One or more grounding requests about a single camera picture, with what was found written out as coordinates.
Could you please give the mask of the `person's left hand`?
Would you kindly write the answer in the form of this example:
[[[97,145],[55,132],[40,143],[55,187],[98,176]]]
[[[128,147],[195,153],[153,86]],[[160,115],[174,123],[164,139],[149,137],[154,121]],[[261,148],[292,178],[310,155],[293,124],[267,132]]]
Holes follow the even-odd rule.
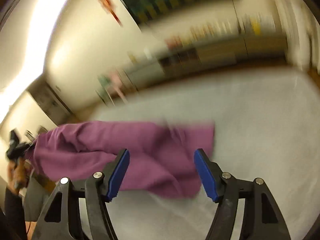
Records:
[[[7,166],[7,188],[17,196],[27,185],[27,170],[24,163],[24,159],[20,157],[17,162],[9,161]]]

